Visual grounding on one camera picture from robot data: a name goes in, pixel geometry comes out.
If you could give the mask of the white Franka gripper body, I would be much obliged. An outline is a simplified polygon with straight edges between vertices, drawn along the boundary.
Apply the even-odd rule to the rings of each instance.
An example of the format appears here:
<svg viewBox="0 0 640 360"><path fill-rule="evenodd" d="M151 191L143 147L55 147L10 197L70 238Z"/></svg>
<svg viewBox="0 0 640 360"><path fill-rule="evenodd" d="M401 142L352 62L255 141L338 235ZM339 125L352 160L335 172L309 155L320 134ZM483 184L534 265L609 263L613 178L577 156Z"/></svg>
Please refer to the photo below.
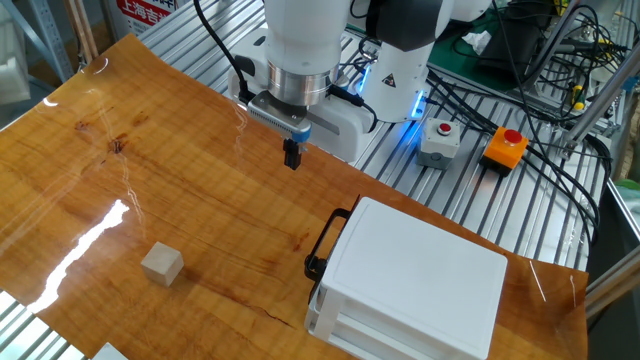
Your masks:
<svg viewBox="0 0 640 360"><path fill-rule="evenodd" d="M300 145L311 143L348 163L356 161L372 139L373 114L329 94L311 106L292 106L277 100L268 91L267 34L265 28L258 28L231 50L248 89L257 95L246 106L251 118L285 139Z"/></svg>

